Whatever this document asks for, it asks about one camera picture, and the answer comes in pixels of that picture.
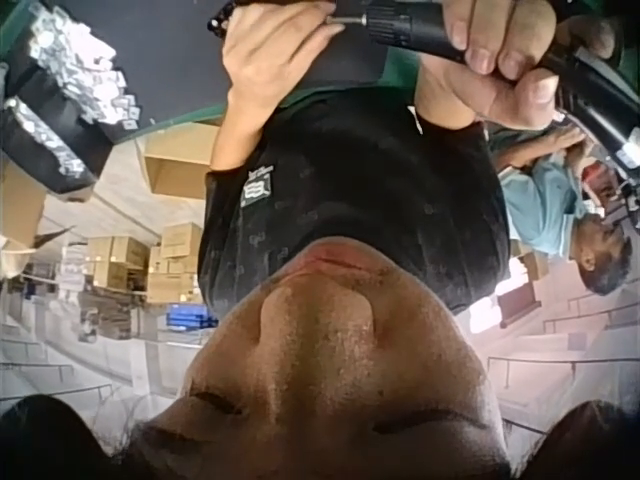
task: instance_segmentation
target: electric screwdriver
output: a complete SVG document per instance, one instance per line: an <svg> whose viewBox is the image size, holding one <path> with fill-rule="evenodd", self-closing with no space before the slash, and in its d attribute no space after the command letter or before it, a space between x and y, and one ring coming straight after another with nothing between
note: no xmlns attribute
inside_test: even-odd
<svg viewBox="0 0 640 480"><path fill-rule="evenodd" d="M360 24L377 43L465 63L447 36L442 5L373 0L361 16L332 22ZM608 151L621 175L640 188L640 99L606 62L583 47L554 43L538 64L560 77L557 106Z"/></svg>

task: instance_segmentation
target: window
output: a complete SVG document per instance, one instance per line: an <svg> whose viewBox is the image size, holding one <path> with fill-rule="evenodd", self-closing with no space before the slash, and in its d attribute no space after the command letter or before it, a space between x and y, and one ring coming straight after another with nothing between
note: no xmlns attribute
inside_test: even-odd
<svg viewBox="0 0 640 480"><path fill-rule="evenodd" d="M481 333L491 327L499 325L502 321L502 310L498 305L500 295L515 290L529 282L527 269L517 258L509 260L509 278L500 282L490 297L481 298L471 305L469 313L471 314L470 330L471 333Z"/></svg>

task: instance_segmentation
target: shirt logo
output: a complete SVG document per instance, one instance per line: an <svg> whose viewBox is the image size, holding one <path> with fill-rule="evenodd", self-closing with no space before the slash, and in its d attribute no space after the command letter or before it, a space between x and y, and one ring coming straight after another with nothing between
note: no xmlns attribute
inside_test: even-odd
<svg viewBox="0 0 640 480"><path fill-rule="evenodd" d="M252 203L271 196L271 172L273 166L260 167L249 172L249 178L242 188L240 207L244 208Z"/></svg>

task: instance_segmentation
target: black t-shirt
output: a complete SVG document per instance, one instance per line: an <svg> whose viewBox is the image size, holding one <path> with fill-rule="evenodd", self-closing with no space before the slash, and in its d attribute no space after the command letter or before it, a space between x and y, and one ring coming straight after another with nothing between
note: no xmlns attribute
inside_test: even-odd
<svg viewBox="0 0 640 480"><path fill-rule="evenodd" d="M490 295L509 241L483 127L418 121L392 92L319 95L276 113L243 167L210 173L198 277L212 312L328 236L377 249L454 313Z"/></svg>

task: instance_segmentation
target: black hair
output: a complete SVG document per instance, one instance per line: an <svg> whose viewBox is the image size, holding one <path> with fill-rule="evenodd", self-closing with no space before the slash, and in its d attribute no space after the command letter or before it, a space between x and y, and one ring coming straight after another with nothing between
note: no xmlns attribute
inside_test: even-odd
<svg viewBox="0 0 640 480"><path fill-rule="evenodd" d="M65 480L184 478L150 468L151 459L133 451L130 446L116 455L107 455L71 407L45 395L27 397L0 417L3 480L45 476ZM606 402L587 402L575 407L551 429L512 478L637 478L638 452L640 415L627 415Z"/></svg>
<svg viewBox="0 0 640 480"><path fill-rule="evenodd" d="M609 295L621 287L629 276L632 253L631 239L627 238L618 257L614 257L610 253L597 255L593 270L587 270L578 265L582 283L593 293L602 296Z"/></svg>

